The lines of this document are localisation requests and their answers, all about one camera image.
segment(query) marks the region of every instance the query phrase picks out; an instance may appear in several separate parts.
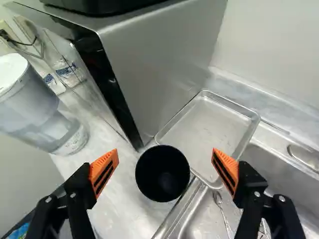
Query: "white countertop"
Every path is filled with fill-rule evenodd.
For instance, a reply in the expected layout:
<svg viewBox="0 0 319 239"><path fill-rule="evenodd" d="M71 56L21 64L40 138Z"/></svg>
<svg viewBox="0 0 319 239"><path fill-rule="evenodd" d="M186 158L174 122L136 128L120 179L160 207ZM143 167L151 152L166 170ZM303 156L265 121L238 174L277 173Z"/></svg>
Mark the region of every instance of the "white countertop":
<svg viewBox="0 0 319 239"><path fill-rule="evenodd" d="M101 238L150 239L175 201L158 203L146 198L135 182L135 165L140 156L102 118L89 107L79 104L68 94L60 97L89 125L90 139L78 153L70 156L51 155L64 179L69 178L84 162L93 162L106 152L117 148L120 164L104 188L96 205L88 210L90 221Z"/></svg>

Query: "silver appliance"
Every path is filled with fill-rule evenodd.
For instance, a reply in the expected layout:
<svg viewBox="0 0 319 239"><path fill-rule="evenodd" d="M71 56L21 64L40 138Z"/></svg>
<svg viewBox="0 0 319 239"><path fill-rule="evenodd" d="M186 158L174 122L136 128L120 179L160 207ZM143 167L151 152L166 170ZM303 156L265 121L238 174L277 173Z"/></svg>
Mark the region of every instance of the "silver appliance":
<svg viewBox="0 0 319 239"><path fill-rule="evenodd" d="M5 6L39 38L44 31L63 59L68 48L75 52L99 91L102 117L138 149L209 78L226 0L168 0L109 17L80 15L38 0Z"/></svg>

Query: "clear plastic pitcher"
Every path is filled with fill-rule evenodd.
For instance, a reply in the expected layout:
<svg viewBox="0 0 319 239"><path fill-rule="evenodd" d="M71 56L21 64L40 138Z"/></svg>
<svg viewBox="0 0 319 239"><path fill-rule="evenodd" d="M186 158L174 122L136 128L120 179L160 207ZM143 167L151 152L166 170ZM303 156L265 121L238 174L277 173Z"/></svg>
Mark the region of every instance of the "clear plastic pitcher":
<svg viewBox="0 0 319 239"><path fill-rule="evenodd" d="M0 131L46 152L78 152L86 127L17 53L0 57Z"/></svg>

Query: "black cable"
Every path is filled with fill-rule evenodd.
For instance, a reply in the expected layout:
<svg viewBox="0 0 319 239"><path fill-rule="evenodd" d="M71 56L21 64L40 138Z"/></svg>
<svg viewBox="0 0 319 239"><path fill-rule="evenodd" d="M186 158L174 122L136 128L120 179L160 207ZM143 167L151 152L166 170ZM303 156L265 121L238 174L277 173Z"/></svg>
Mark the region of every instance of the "black cable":
<svg viewBox="0 0 319 239"><path fill-rule="evenodd" d="M24 46L33 46L35 41L37 40L37 36L34 37L34 40L32 41L31 44L26 44L26 43L23 43L23 42L15 41L15 40L13 40L13 39L11 39L9 37L6 40L10 41L10 42L13 42L13 43L16 43L16 44L24 45Z"/></svg>

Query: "white wall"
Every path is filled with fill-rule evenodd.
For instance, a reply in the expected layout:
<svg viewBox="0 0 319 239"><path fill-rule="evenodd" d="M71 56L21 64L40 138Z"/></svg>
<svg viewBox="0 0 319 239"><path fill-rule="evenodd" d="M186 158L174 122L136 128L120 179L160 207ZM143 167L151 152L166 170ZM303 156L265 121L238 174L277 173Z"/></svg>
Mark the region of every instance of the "white wall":
<svg viewBox="0 0 319 239"><path fill-rule="evenodd" d="M0 0L0 19L6 20L21 40L27 40L10 13L1 6L5 1ZM47 153L0 134L0 237L62 182Z"/></svg>
<svg viewBox="0 0 319 239"><path fill-rule="evenodd" d="M229 0L211 65L319 109L318 10L318 0Z"/></svg>

